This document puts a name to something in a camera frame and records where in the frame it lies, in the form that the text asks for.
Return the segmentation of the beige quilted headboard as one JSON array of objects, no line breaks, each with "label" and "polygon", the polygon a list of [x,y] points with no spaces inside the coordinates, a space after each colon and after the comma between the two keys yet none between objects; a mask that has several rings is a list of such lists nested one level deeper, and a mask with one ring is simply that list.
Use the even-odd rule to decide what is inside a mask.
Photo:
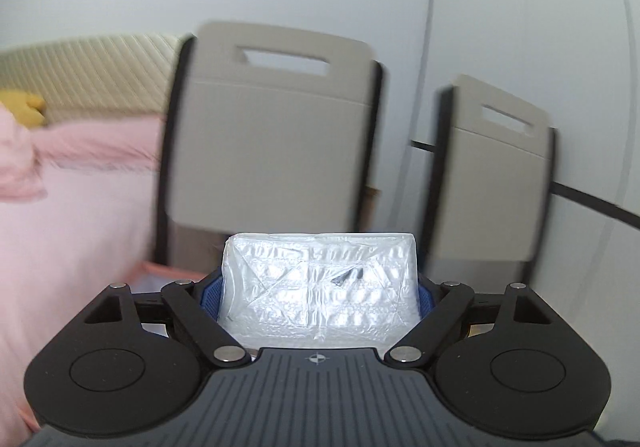
[{"label": "beige quilted headboard", "polygon": [[50,124],[161,115],[182,41],[125,34],[11,48],[1,52],[1,87],[41,96]]}]

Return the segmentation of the pink open storage box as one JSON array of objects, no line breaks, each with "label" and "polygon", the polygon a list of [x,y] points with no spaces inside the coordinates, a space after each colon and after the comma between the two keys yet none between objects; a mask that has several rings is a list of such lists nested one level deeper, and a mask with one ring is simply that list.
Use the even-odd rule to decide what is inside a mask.
[{"label": "pink open storage box", "polygon": [[194,282],[201,281],[206,274],[196,271],[183,271],[183,269],[172,268],[152,262],[143,262],[137,271],[132,274],[130,281],[133,293],[160,292],[164,285],[176,280],[186,279]]}]

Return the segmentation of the beige chair with white seat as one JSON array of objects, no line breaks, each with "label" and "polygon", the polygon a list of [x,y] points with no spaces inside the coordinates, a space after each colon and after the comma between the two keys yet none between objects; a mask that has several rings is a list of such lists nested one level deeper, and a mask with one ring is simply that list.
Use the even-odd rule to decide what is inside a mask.
[{"label": "beige chair with white seat", "polygon": [[498,293],[529,283],[550,208],[556,135],[546,111],[461,74],[437,97],[420,272]]}]

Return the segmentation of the pink pillow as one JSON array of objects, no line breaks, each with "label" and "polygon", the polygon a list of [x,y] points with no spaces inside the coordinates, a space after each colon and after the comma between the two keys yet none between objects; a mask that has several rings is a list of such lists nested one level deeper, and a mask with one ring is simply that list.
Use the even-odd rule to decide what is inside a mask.
[{"label": "pink pillow", "polygon": [[79,120],[33,130],[42,162],[62,168],[156,170],[165,120],[162,117]]}]

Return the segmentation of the white tissue pack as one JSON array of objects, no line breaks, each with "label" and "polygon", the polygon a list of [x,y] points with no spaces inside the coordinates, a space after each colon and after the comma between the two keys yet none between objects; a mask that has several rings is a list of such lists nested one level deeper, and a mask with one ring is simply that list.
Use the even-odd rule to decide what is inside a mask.
[{"label": "white tissue pack", "polygon": [[238,233],[221,274],[220,326],[254,351],[385,354],[421,319],[410,233]]}]

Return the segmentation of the pink bed sheet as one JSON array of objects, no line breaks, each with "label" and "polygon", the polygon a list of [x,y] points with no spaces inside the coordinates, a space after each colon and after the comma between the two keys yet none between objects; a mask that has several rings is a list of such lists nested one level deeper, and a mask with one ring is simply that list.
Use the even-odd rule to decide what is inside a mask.
[{"label": "pink bed sheet", "polygon": [[30,432],[29,362],[103,288],[149,254],[156,175],[145,169],[41,171],[46,196],[1,206],[1,442]]}]

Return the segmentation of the yellow plush toy on bed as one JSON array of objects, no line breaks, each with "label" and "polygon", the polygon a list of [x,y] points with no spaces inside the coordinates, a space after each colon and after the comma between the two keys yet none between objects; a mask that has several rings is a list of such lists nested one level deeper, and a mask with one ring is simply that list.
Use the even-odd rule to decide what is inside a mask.
[{"label": "yellow plush toy on bed", "polygon": [[44,111],[47,104],[41,96],[21,90],[1,90],[0,102],[25,128],[35,129],[46,125]]}]

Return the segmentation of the beige chair near bed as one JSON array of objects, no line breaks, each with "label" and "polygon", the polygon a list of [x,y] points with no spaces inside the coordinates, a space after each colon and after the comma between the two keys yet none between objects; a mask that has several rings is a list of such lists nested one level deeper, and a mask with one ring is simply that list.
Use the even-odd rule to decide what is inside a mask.
[{"label": "beige chair near bed", "polygon": [[358,40],[211,20],[184,40],[169,95],[153,259],[178,230],[358,233],[385,69]]}]

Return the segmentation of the pink duvet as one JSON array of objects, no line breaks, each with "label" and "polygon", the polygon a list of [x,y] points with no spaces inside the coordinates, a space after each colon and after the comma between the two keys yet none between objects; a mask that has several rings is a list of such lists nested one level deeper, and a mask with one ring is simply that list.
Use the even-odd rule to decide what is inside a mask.
[{"label": "pink duvet", "polygon": [[46,194],[32,133],[1,108],[0,192],[2,202],[26,202]]}]

